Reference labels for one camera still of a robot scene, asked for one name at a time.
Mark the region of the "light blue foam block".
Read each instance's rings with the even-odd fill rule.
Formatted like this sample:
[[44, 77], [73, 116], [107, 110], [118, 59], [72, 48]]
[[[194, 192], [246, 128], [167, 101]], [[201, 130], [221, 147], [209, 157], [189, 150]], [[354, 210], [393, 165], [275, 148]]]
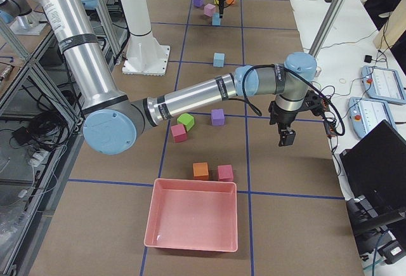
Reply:
[[225, 65], [225, 54], [224, 53], [214, 53], [213, 67], [224, 67], [224, 65]]
[[221, 18], [219, 16], [219, 13], [214, 13], [212, 15], [212, 25], [213, 26], [220, 26], [221, 25]]

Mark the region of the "light pink foam block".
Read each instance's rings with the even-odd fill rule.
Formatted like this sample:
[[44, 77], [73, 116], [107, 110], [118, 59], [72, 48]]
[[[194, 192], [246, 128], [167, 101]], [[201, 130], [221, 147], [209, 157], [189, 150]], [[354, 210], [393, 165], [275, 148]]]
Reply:
[[204, 6], [204, 15], [212, 17], [216, 12], [216, 6], [209, 3]]

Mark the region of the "purple foam block left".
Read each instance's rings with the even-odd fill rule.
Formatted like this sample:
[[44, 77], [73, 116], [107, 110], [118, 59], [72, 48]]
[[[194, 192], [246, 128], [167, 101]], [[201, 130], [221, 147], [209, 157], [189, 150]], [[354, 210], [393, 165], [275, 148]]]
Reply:
[[192, 0], [192, 2], [196, 8], [201, 8], [204, 5], [204, 0]]

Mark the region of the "purple foam block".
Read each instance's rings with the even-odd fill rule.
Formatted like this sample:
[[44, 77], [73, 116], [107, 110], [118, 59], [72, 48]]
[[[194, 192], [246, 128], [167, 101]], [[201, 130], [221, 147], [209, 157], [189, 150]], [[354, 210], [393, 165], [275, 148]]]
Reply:
[[201, 8], [204, 5], [204, 0], [192, 0], [192, 2], [196, 8]]
[[211, 124], [213, 126], [224, 126], [225, 125], [225, 114], [224, 114], [224, 110], [222, 108], [212, 109]]

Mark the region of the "purple foam block right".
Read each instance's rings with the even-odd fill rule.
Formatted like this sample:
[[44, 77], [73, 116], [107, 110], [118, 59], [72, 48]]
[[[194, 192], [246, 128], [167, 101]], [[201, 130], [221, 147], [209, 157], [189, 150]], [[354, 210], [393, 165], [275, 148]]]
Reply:
[[212, 109], [211, 124], [213, 126], [224, 126], [225, 125], [225, 114], [224, 114], [224, 110], [222, 108]]

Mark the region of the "pink foam block far right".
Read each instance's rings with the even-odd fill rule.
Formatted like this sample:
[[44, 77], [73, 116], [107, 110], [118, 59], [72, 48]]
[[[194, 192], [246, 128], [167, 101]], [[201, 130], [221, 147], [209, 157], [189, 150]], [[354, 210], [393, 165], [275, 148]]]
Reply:
[[233, 174], [233, 168], [231, 164], [226, 164], [226, 165], [219, 165], [217, 167], [217, 175], [218, 175], [218, 181], [233, 181], [234, 180], [234, 174]]

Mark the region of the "teach pendant lower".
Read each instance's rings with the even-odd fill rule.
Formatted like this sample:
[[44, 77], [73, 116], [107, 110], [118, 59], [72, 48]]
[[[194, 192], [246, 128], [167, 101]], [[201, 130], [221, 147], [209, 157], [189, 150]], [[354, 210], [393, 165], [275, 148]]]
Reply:
[[348, 107], [350, 121], [360, 139], [382, 121], [387, 121], [396, 130], [395, 120], [386, 101], [352, 96]]

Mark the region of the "teach pendant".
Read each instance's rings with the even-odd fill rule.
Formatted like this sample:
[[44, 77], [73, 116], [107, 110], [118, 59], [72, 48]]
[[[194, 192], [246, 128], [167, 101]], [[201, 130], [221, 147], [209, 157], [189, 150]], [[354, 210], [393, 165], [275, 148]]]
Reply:
[[387, 121], [396, 130], [395, 120], [386, 101], [352, 96], [348, 107], [350, 121], [360, 139], [382, 121]]
[[405, 90], [396, 70], [363, 66], [360, 74], [364, 88], [371, 98], [405, 105]]

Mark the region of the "orange foam block right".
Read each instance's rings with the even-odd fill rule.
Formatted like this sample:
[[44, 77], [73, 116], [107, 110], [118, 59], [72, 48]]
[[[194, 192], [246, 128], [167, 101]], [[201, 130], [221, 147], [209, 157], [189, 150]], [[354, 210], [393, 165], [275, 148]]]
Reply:
[[207, 162], [193, 163], [193, 178], [195, 180], [209, 179], [209, 166]]

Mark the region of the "black laptop screen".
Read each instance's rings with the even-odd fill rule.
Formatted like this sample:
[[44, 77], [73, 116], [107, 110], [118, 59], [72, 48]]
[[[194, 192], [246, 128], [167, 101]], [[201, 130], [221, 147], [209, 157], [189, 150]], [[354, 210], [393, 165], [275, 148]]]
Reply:
[[405, 139], [388, 121], [339, 156], [355, 197], [382, 211], [405, 207]]

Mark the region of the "pink foam block near green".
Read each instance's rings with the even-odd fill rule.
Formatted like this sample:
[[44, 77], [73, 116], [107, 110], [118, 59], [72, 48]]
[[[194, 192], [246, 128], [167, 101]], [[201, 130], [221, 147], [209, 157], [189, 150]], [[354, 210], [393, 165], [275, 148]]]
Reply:
[[187, 140], [187, 131], [183, 124], [171, 126], [171, 133], [175, 143], [180, 143]]

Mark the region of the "teach pendant upper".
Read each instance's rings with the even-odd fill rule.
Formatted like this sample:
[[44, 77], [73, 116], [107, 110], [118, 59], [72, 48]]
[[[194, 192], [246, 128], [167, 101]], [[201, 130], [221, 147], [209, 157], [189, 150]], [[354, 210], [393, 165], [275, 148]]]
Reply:
[[405, 105], [405, 90], [396, 70], [363, 66], [360, 74], [364, 88], [371, 98]]

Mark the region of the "pink plastic bin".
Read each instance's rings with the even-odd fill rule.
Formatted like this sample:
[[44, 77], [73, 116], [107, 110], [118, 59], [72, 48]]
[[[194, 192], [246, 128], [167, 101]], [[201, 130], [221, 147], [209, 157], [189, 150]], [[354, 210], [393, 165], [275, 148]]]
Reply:
[[239, 247], [237, 185], [222, 181], [156, 179], [144, 245], [234, 253]]

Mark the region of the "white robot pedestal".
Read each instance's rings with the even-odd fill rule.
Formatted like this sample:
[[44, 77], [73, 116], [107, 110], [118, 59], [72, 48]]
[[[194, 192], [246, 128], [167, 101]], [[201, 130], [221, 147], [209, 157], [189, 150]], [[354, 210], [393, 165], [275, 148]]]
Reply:
[[130, 38], [122, 71], [125, 74], [163, 76], [171, 48], [152, 32], [147, 0], [121, 0]]

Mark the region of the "aluminium diagonal post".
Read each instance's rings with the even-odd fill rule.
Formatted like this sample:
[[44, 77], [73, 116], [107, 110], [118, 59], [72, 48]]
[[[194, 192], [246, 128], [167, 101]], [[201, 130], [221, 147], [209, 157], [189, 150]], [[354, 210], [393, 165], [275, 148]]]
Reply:
[[312, 57], [316, 58], [318, 56], [345, 1], [346, 0], [332, 0], [308, 52]]

